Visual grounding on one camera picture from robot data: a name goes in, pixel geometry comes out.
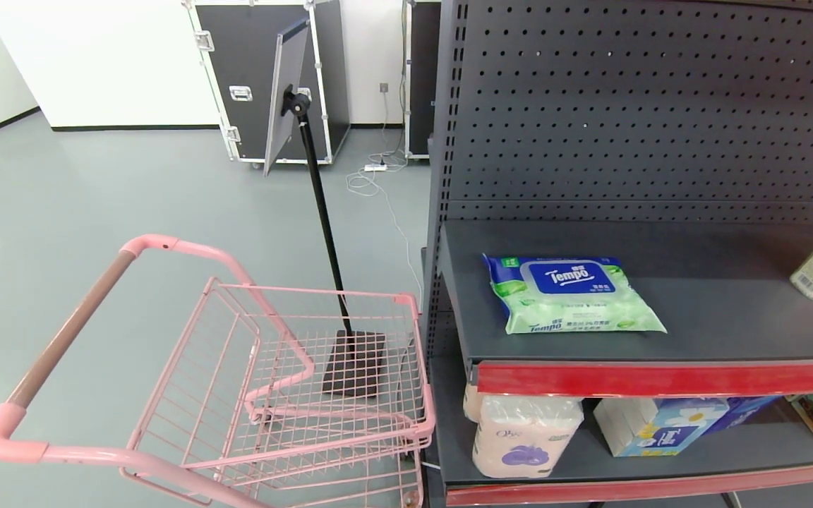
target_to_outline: store shelf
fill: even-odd
[[[494,479],[471,458],[475,424],[462,415],[459,358],[431,360],[438,408],[438,456],[449,506],[511,502],[584,502],[704,495],[813,482],[813,436],[785,406],[699,438],[679,456],[616,459],[591,414],[551,476]]]
[[[813,226],[451,221],[440,248],[465,366],[483,392],[813,392],[813,301],[788,283]],[[619,258],[669,333],[507,335],[483,253]]]

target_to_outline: black pole stand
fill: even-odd
[[[328,218],[328,205],[325,203],[325,191],[322,189],[322,176],[319,174],[319,160],[315,154],[315,142],[313,142],[313,129],[309,125],[310,100],[306,94],[294,94],[293,87],[288,87],[284,91],[284,106],[281,109],[282,116],[290,111],[300,120],[300,136],[303,138],[303,147],[306,148],[306,165],[309,167],[309,177],[313,180],[313,194],[315,194],[315,205],[319,209],[319,221],[322,222],[322,235],[325,236],[325,250],[328,250],[328,260],[332,264],[332,277],[335,278],[335,289],[344,290],[343,279],[341,278],[341,266],[338,264],[338,251],[335,248],[335,238],[332,237],[332,222]],[[349,321],[347,312],[347,301],[343,295],[338,295],[338,304],[341,306],[341,318],[344,321],[344,330],[348,337],[353,337],[353,329]]]
[[[328,218],[328,205],[325,192],[322,190],[322,177],[319,174],[319,161],[315,154],[313,129],[309,125],[307,110],[310,99],[302,93],[294,94],[293,85],[284,91],[284,105],[281,114],[288,111],[297,117],[300,124],[300,136],[306,148],[306,165],[309,167],[310,180],[313,181],[315,204],[319,209],[319,220],[322,222],[322,235],[325,236],[325,248],[328,260],[332,265],[332,276],[335,278],[335,289],[344,290],[341,278],[341,267],[338,264],[338,252],[335,238],[332,237],[332,222]],[[378,373],[384,363],[385,335],[375,332],[353,332],[351,318],[347,311],[347,300],[338,293],[338,305],[341,306],[341,318],[344,329],[338,330],[335,347],[325,367],[323,392],[335,393],[348,397],[374,397],[378,393]]]

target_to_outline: blue label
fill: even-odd
[[[698,427],[667,427],[661,428],[654,433],[654,443],[646,448],[671,448],[678,447],[691,436]]]
[[[613,293],[616,288],[600,264],[591,261],[573,263],[533,263],[529,273],[538,290],[546,294],[578,295]]]

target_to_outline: wire basket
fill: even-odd
[[[222,261],[240,283],[209,280],[126,449],[12,440],[49,373],[145,248]],[[118,466],[203,506],[418,507],[418,451],[435,412],[417,318],[410,295],[256,286],[223,251],[136,238],[0,404],[0,459]]]
[[[297,506],[352,506],[357,495],[394,491],[399,500],[384,506],[415,505],[416,461],[400,459],[427,446],[431,435],[415,308],[406,295],[211,279],[128,447],[170,457],[254,497],[265,488],[355,491],[332,500],[304,494]]]

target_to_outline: toilet paper pack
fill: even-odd
[[[464,415],[466,418],[474,423],[478,423],[478,413],[481,412],[481,398],[483,395],[478,393],[478,388],[466,383],[464,392]]]
[[[548,476],[582,420],[578,399],[484,395],[472,462],[491,478]]]

